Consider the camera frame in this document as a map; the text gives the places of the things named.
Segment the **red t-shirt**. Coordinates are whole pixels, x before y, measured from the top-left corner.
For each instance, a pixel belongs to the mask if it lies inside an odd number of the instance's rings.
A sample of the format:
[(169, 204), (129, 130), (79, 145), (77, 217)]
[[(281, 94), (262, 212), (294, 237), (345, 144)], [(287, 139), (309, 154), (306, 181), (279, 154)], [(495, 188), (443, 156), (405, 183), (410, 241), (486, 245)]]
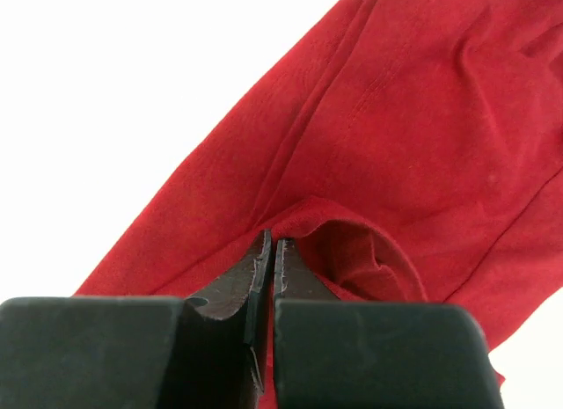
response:
[(562, 286), (562, 0), (339, 0), (77, 294), (190, 295), (264, 230), (340, 299), (503, 343)]

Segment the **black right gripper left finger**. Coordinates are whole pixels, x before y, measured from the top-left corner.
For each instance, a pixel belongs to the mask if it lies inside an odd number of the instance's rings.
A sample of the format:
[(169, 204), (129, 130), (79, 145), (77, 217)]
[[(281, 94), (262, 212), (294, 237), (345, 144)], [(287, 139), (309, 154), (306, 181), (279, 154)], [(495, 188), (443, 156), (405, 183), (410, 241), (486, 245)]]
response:
[(189, 297), (20, 297), (1, 306), (4, 408), (254, 408), (272, 238)]

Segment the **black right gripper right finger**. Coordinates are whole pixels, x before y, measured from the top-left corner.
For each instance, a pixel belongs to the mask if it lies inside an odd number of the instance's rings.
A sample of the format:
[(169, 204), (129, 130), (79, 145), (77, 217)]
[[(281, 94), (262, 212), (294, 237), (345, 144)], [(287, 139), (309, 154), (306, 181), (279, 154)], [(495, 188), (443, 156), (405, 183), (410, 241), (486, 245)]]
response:
[(432, 303), (341, 301), (293, 241), (274, 264), (274, 385), (281, 408), (498, 408), (479, 324)]

